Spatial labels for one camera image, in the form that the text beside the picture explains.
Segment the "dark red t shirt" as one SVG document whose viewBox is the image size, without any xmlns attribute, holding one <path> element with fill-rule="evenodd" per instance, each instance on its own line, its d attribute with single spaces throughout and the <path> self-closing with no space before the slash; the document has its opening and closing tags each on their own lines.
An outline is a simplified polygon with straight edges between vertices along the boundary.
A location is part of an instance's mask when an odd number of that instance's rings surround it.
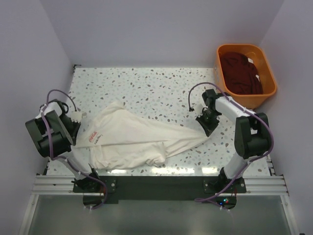
<svg viewBox="0 0 313 235">
<path fill-rule="evenodd" d="M 234 94 L 263 94 L 256 66 L 238 52 L 227 52 L 220 57 L 226 87 Z"/>
</svg>

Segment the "aluminium frame rail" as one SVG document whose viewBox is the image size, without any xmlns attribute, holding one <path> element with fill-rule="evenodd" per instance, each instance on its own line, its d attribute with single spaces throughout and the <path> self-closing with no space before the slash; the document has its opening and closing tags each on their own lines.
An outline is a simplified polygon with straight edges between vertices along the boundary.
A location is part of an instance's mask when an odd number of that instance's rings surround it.
<svg viewBox="0 0 313 235">
<path fill-rule="evenodd" d="M 162 167 L 142 166 L 132 170 L 114 169 L 100 171 L 99 177 L 108 188 L 107 202 L 119 200 L 215 200 L 226 195 L 279 196 L 288 227 L 293 235 L 300 230 L 295 221 L 289 192 L 283 176 L 275 173 L 269 156 L 255 162 L 249 161 L 242 178 L 227 189 L 213 189 L 220 168 L 216 164 L 191 167 L 188 164 Z M 42 175 L 37 175 L 31 191 L 19 234 L 26 235 L 40 195 L 82 195 L 102 197 L 93 189 L 81 189 L 74 182 L 74 174 L 61 161 L 50 160 Z"/>
</svg>

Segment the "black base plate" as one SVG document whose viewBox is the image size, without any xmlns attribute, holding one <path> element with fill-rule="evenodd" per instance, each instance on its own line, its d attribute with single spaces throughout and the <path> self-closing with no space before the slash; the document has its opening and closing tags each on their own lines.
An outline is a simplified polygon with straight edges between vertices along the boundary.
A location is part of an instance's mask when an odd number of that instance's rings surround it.
<svg viewBox="0 0 313 235">
<path fill-rule="evenodd" d="M 193 201 L 221 191 L 229 180 L 218 176 L 99 176 L 102 192 L 82 192 L 85 206 L 118 204 L 122 200 Z"/>
</svg>

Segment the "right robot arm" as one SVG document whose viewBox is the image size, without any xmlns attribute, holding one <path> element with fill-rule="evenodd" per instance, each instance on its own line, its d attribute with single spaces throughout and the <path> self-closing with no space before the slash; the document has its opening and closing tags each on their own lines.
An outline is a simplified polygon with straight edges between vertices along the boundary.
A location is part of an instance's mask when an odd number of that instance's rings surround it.
<svg viewBox="0 0 313 235">
<path fill-rule="evenodd" d="M 235 124 L 235 153 L 229 163 L 222 167 L 218 177 L 204 182 L 205 190 L 217 193 L 230 190 L 244 192 L 243 173 L 248 166 L 273 148 L 273 136 L 268 117 L 255 113 L 237 103 L 231 96 L 216 93 L 213 89 L 202 94 L 205 106 L 199 107 L 196 121 L 210 136 L 218 127 L 219 116 L 224 115 Z"/>
</svg>

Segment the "orange plastic basket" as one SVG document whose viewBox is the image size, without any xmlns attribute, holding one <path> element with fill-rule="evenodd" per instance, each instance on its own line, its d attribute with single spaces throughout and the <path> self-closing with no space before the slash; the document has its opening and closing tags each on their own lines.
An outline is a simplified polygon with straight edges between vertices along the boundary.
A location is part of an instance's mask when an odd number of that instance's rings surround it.
<svg viewBox="0 0 313 235">
<path fill-rule="evenodd" d="M 247 108 L 258 108 L 277 92 L 267 58 L 256 45 L 220 45 L 213 69 L 215 83 Z"/>
</svg>

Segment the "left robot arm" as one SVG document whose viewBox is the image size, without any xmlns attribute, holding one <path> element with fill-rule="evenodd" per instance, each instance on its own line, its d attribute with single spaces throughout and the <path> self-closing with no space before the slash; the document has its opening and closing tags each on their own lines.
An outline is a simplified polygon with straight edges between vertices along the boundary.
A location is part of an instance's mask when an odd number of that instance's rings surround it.
<svg viewBox="0 0 313 235">
<path fill-rule="evenodd" d="M 102 192 L 104 187 L 95 169 L 82 163 L 74 154 L 80 118 L 57 99 L 40 107 L 40 113 L 25 123 L 25 127 L 39 154 L 61 162 L 74 174 L 72 183 L 82 192 Z"/>
</svg>

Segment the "white t shirt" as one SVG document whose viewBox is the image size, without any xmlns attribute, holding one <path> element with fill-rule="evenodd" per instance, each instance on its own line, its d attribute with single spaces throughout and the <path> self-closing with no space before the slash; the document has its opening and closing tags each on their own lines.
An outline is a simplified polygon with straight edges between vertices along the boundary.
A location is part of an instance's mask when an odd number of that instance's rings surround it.
<svg viewBox="0 0 313 235">
<path fill-rule="evenodd" d="M 203 132 L 139 117 L 115 101 L 78 134 L 74 152 L 88 149 L 96 169 L 130 169 L 162 165 L 207 140 Z"/>
</svg>

